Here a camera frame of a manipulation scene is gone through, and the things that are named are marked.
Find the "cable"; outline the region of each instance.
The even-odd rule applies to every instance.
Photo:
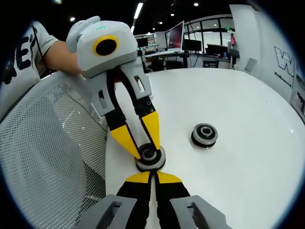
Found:
[[[197,54],[197,59],[196,59],[195,64],[193,65],[192,68],[194,68],[195,65],[197,64],[198,58],[199,58],[199,53]]]

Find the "white wall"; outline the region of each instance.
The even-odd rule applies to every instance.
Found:
[[[288,42],[265,13],[248,5],[230,5],[230,8],[240,53],[240,59],[236,61],[238,68],[244,69],[249,58],[257,60],[252,75],[289,101],[295,58]]]
[[[236,69],[244,69],[249,58],[253,58],[260,64],[260,37],[259,30],[251,6],[246,5],[230,5],[234,26],[235,39],[238,45],[240,59],[236,60]],[[255,68],[253,75],[258,76],[260,71]]]
[[[261,41],[261,75],[258,78],[289,101],[295,75],[295,57],[292,49],[265,13],[255,11],[255,17]]]

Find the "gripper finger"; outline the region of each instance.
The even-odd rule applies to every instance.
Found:
[[[160,149],[159,115],[156,111],[141,118],[142,126],[156,150]]]
[[[122,125],[110,131],[111,136],[135,158],[140,159],[138,147],[131,135],[128,125]]]

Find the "white table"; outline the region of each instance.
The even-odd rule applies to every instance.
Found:
[[[163,172],[178,176],[191,195],[224,213],[233,229],[278,223],[298,193],[305,165],[305,126],[294,109],[240,71],[194,68],[149,76],[167,157]],[[116,95],[137,144],[148,142],[122,84]],[[191,144],[198,123],[216,127],[219,137],[211,149]],[[137,172],[133,157],[109,137],[107,194],[116,194]],[[156,203],[150,204],[146,228],[159,228]]]

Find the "window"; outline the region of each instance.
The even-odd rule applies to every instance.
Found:
[[[201,30],[200,21],[189,24],[189,30],[190,32]]]
[[[187,25],[184,26],[184,38],[185,38],[185,39],[189,39],[189,34],[188,34]]]
[[[231,41],[231,33],[222,32],[222,37],[223,37],[223,46],[228,46],[228,42]]]
[[[204,30],[218,29],[218,28],[219,28],[219,24],[217,19],[202,21],[202,29]]]
[[[208,44],[220,45],[220,33],[219,32],[203,32],[204,48],[208,47]]]
[[[231,27],[235,29],[233,18],[221,18],[220,19],[221,28]]]

